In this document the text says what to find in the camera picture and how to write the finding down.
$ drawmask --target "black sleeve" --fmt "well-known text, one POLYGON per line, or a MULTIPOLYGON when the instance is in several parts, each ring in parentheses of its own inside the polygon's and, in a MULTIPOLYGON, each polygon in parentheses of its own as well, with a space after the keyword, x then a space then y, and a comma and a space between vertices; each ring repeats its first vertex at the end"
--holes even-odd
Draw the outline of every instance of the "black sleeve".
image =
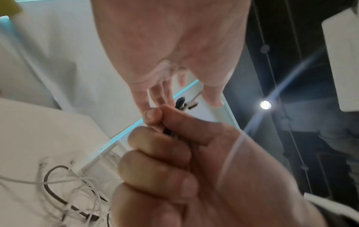
POLYGON ((328 227, 359 227, 358 223, 348 217, 334 214, 320 206, 316 207, 323 215, 328 227))

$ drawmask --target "human hand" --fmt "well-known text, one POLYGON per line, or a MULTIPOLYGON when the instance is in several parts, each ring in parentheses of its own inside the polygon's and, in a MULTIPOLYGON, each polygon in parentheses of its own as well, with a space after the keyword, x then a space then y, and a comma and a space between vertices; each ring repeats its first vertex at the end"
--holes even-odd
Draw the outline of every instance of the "human hand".
POLYGON ((221 94, 243 49, 250 0, 91 0, 97 31, 117 72, 143 114, 148 91, 159 106, 174 106, 172 78, 192 72, 203 98, 221 94))
POLYGON ((325 226, 293 177, 254 141, 235 128, 205 122, 168 106, 151 109, 148 125, 162 123, 180 141, 152 128, 136 128, 134 151, 119 164, 124 184, 112 199, 118 227, 325 226), (220 188, 222 165, 245 136, 220 188))

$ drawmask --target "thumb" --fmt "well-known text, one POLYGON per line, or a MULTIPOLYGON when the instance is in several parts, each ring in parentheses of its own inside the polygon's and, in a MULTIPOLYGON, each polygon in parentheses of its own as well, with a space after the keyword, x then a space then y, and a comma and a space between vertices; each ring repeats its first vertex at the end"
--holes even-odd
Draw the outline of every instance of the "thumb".
POLYGON ((160 109, 164 126, 189 141, 207 145, 220 131, 220 123, 197 119, 167 105, 162 105, 160 109))
POLYGON ((222 100, 222 92, 224 85, 203 87, 202 97, 211 107, 222 107, 224 102, 222 100))

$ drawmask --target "yellow object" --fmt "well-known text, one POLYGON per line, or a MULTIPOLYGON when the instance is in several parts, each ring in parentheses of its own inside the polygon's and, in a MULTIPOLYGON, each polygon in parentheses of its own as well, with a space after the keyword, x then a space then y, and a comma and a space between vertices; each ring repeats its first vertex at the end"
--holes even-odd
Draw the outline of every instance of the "yellow object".
POLYGON ((12 16, 22 11, 15 0, 0 0, 0 16, 12 16))

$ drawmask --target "spotlight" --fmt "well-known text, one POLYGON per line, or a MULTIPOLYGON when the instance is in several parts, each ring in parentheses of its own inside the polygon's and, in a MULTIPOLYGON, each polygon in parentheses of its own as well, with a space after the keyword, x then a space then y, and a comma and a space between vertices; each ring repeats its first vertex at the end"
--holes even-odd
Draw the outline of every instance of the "spotlight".
POLYGON ((268 102, 268 101, 261 101, 261 103, 259 105, 264 110, 269 110, 270 108, 272 108, 272 104, 270 102, 268 102))

